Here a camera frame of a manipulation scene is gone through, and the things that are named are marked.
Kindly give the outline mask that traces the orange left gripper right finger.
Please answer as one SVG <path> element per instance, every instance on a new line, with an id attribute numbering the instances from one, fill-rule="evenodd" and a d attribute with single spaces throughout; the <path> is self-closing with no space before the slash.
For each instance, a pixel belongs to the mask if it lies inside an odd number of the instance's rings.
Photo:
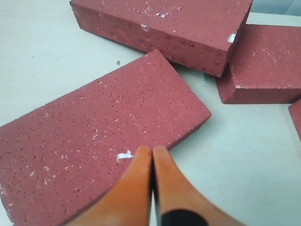
<path id="1" fill-rule="evenodd" d="M 160 226 L 243 226 L 212 204 L 179 170 L 164 146 L 153 148 L 155 202 Z"/>

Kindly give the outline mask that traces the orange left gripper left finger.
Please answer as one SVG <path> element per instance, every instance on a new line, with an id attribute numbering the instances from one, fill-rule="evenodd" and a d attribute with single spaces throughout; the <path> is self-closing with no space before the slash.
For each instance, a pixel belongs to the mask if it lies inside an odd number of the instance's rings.
<path id="1" fill-rule="evenodd" d="M 152 191 L 152 151 L 138 147 L 135 156 L 111 190 L 67 226 L 147 226 Z"/>

